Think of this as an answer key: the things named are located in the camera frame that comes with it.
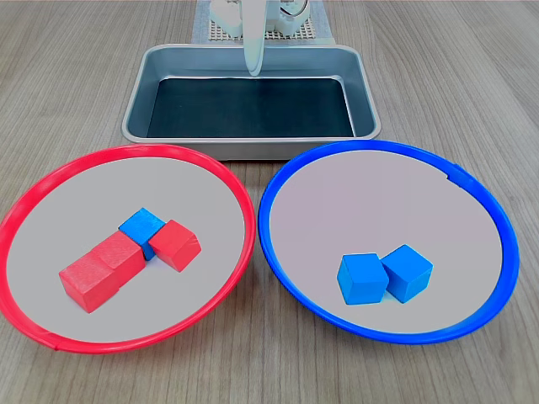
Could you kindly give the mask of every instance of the blue wooden block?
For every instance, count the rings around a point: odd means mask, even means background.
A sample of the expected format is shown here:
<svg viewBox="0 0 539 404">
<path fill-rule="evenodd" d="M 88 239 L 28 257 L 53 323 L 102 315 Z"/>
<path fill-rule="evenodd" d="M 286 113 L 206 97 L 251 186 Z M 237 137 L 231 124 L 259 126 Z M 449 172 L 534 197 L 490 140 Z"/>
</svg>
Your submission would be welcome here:
<svg viewBox="0 0 539 404">
<path fill-rule="evenodd" d="M 433 264 L 404 244 L 382 259 L 389 277 L 387 291 L 406 303 L 429 286 Z"/>
<path fill-rule="evenodd" d="M 165 226 L 164 221 L 142 208 L 127 219 L 118 230 L 141 246 L 144 252 L 144 258 L 149 261 L 155 256 L 155 252 L 150 247 L 149 241 L 163 226 Z"/>
<path fill-rule="evenodd" d="M 347 305 L 380 303 L 389 282 L 376 254 L 344 255 L 337 280 Z"/>
</svg>

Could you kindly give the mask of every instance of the wooden table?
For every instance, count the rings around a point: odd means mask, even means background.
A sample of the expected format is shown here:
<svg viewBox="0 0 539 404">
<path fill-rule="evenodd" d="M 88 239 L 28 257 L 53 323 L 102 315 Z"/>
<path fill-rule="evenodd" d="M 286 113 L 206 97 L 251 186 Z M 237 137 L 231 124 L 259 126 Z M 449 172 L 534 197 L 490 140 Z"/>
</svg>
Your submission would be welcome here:
<svg viewBox="0 0 539 404">
<path fill-rule="evenodd" d="M 485 328 L 438 346 L 358 338 L 300 306 L 257 243 L 227 300 L 137 352 L 79 356 L 0 318 L 0 402 L 539 402 L 539 3 L 328 2 L 364 58 L 381 139 L 461 164 L 506 209 L 515 294 Z M 125 143 L 142 53 L 189 43 L 191 2 L 0 2 L 0 216 L 49 171 Z M 279 163 L 232 163 L 255 205 Z"/>
</svg>

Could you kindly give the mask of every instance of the tray rim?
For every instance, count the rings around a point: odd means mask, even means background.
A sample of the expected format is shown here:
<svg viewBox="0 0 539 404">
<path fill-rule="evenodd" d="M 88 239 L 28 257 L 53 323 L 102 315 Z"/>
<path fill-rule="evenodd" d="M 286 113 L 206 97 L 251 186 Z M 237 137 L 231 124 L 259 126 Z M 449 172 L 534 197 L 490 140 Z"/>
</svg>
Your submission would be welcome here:
<svg viewBox="0 0 539 404">
<path fill-rule="evenodd" d="M 280 188 L 294 173 L 307 164 L 320 158 L 352 152 L 359 150 L 374 150 L 383 152 L 393 152 L 407 157 L 412 157 L 421 162 L 441 170 L 447 174 L 447 179 L 455 183 L 460 188 L 467 191 L 475 198 L 491 216 L 502 245 L 502 268 L 498 282 L 482 306 L 466 319 L 450 327 L 442 328 L 432 332 L 421 333 L 394 333 L 381 332 L 366 327 L 361 327 L 353 322 L 348 322 L 308 299 L 288 278 L 286 272 L 280 266 L 275 255 L 270 234 L 270 213 L 271 207 Z M 471 174 L 455 163 L 449 162 L 443 157 L 436 156 L 429 151 L 419 149 L 414 146 L 399 144 L 392 141 L 370 140 L 358 141 L 348 140 L 345 142 L 334 142 L 322 145 L 306 151 L 294 159 L 290 160 L 269 182 L 262 199 L 260 200 L 258 215 L 259 240 L 262 250 L 269 266 L 277 279 L 302 305 L 312 311 L 323 320 L 342 328 L 355 335 L 377 340 L 384 343 L 395 343 L 403 345 L 426 345 L 432 343 L 443 343 L 463 337 L 477 331 L 494 319 L 509 302 L 515 291 L 518 275 L 520 271 L 519 247 L 513 226 L 509 217 L 505 214 L 499 202 L 489 193 L 489 191 L 477 181 Z"/>
<path fill-rule="evenodd" d="M 192 163 L 214 174 L 232 191 L 240 205 L 245 224 L 243 248 L 235 269 L 232 271 L 227 282 L 198 311 L 183 321 L 160 332 L 155 332 L 142 338 L 115 343 L 78 341 L 49 332 L 33 322 L 22 312 L 9 289 L 7 276 L 8 255 L 17 231 L 32 209 L 52 192 L 52 190 L 68 179 L 107 162 L 138 157 L 171 158 Z M 96 151 L 79 157 L 44 176 L 15 202 L 0 223 L 0 311 L 26 337 L 56 351 L 61 350 L 76 354 L 112 354 L 145 348 L 195 325 L 214 311 L 228 297 L 242 278 L 253 256 L 255 237 L 256 216 L 254 214 L 253 202 L 248 195 L 247 189 L 231 170 L 214 158 L 198 151 L 170 145 L 124 145 Z"/>
</svg>

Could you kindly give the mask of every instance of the red cube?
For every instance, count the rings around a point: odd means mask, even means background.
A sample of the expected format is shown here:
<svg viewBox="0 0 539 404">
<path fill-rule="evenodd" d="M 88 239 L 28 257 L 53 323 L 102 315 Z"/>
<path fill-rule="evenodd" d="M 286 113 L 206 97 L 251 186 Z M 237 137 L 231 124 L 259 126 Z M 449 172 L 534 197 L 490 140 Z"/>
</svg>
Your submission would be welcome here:
<svg viewBox="0 0 539 404">
<path fill-rule="evenodd" d="M 175 221 L 169 221 L 150 239 L 150 246 L 165 263 L 182 272 L 200 253 L 195 234 Z"/>
<path fill-rule="evenodd" d="M 117 231 L 101 242 L 92 253 L 116 272 L 120 287 L 146 267 L 142 247 L 122 231 Z"/>
<path fill-rule="evenodd" d="M 60 272 L 66 293 L 91 313 L 118 292 L 115 271 L 93 253 L 88 253 Z"/>
</svg>

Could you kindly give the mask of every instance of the wooden block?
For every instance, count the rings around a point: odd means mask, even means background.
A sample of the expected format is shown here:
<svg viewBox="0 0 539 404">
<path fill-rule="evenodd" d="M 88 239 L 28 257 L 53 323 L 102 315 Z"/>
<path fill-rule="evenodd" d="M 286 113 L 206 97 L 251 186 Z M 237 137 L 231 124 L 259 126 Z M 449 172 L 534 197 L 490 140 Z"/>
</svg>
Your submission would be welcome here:
<svg viewBox="0 0 539 404">
<path fill-rule="evenodd" d="M 389 277 L 387 291 L 401 303 L 427 288 L 433 268 L 432 263 L 406 244 L 382 258 L 382 265 Z"/>
<path fill-rule="evenodd" d="M 196 235 L 176 221 L 169 221 L 149 243 L 157 256 L 178 272 L 183 271 L 201 251 Z"/>
<path fill-rule="evenodd" d="M 155 252 L 148 242 L 163 226 L 164 221 L 142 208 L 125 221 L 119 230 L 142 247 L 144 258 L 149 261 L 155 256 Z"/>
<path fill-rule="evenodd" d="M 116 272 L 120 287 L 146 267 L 142 247 L 121 231 L 101 242 L 92 252 Z"/>
<path fill-rule="evenodd" d="M 115 271 L 92 252 L 60 272 L 66 293 L 91 313 L 118 292 Z"/>
<path fill-rule="evenodd" d="M 380 303 L 389 282 L 376 254 L 344 255 L 337 280 L 347 305 Z"/>
</svg>

